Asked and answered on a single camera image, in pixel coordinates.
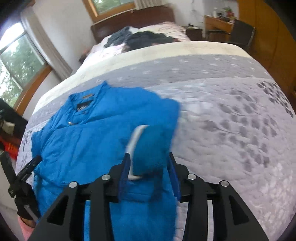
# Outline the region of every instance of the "dark clothing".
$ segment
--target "dark clothing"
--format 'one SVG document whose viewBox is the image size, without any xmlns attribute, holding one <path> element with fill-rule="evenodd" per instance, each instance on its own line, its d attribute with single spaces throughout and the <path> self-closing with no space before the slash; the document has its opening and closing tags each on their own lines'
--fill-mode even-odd
<svg viewBox="0 0 296 241">
<path fill-rule="evenodd" d="M 128 27 L 124 27 L 123 29 L 117 31 L 116 33 L 113 33 L 111 37 L 108 39 L 108 42 L 104 45 L 104 48 L 108 48 L 113 45 L 120 45 L 124 43 L 129 36 L 132 35 L 131 31 Z"/>
<path fill-rule="evenodd" d="M 129 50 L 141 49 L 152 44 L 166 44 L 172 43 L 175 39 L 173 37 L 167 37 L 164 34 L 155 34 L 150 31 L 137 32 L 129 36 L 126 40 L 126 45 L 129 46 Z"/>
</svg>

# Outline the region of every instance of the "gray bedspread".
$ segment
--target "gray bedspread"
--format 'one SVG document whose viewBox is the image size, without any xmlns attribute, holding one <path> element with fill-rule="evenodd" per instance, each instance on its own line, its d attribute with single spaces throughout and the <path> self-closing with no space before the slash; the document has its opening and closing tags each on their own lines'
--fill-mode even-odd
<svg viewBox="0 0 296 241">
<path fill-rule="evenodd" d="M 205 181 L 228 180 L 270 241 L 281 235 L 295 214 L 296 118 L 278 85 L 251 58 L 170 57 L 91 79 L 31 117 L 17 158 L 17 172 L 32 158 L 32 133 L 47 123 L 71 93 L 103 80 L 114 87 L 140 86 L 179 101 L 181 113 L 172 144 L 176 161 Z M 186 212 L 187 206 L 180 204 L 175 240 L 182 240 Z M 209 240 L 212 230 L 210 220 Z"/>
</svg>

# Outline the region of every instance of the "pink cloth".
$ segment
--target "pink cloth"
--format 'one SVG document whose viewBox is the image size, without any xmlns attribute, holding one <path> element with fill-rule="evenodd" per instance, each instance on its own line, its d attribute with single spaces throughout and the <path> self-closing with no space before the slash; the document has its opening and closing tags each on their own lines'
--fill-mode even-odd
<svg viewBox="0 0 296 241">
<path fill-rule="evenodd" d="M 22 234 L 25 238 L 25 241 L 28 240 L 28 238 L 31 236 L 32 232 L 33 232 L 33 228 L 29 227 L 27 224 L 25 224 L 21 218 L 18 216 L 18 221 L 19 221 L 19 224 L 20 224 L 20 228 L 22 230 Z"/>
</svg>

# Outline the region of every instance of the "nightstand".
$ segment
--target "nightstand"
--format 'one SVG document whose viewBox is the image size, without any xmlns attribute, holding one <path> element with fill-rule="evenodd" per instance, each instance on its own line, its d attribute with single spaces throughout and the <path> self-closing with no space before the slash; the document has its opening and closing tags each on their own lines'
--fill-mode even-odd
<svg viewBox="0 0 296 241">
<path fill-rule="evenodd" d="M 192 28 L 192 27 L 184 27 L 186 28 L 186 35 L 190 38 L 191 41 L 202 41 L 202 29 L 201 28 Z"/>
</svg>

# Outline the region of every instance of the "wooden desk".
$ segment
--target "wooden desk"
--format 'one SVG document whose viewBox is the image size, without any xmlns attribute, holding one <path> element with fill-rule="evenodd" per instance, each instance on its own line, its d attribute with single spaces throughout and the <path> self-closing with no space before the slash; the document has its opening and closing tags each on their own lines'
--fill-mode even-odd
<svg viewBox="0 0 296 241">
<path fill-rule="evenodd" d="M 233 23 L 227 23 L 223 20 L 218 18 L 205 16 L 205 29 L 206 30 L 224 30 L 227 33 L 231 33 L 233 27 Z M 215 42 L 225 42 L 227 41 L 229 36 L 225 34 L 210 34 L 208 41 L 215 41 Z"/>
</svg>

